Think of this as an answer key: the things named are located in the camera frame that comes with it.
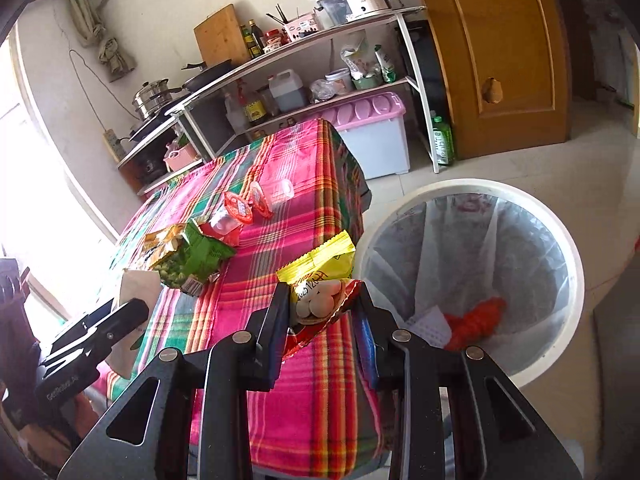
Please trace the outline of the person left hand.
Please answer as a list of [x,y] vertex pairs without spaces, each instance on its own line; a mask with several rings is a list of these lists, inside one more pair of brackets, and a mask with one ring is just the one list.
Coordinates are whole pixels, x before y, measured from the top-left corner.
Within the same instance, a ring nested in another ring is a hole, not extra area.
[[16,442],[23,451],[44,462],[61,467],[77,448],[76,439],[82,440],[98,422],[100,416],[85,393],[79,393],[66,402],[60,411],[62,422],[70,426],[70,435],[52,426],[25,425],[17,429],[9,419],[6,422],[13,431]]

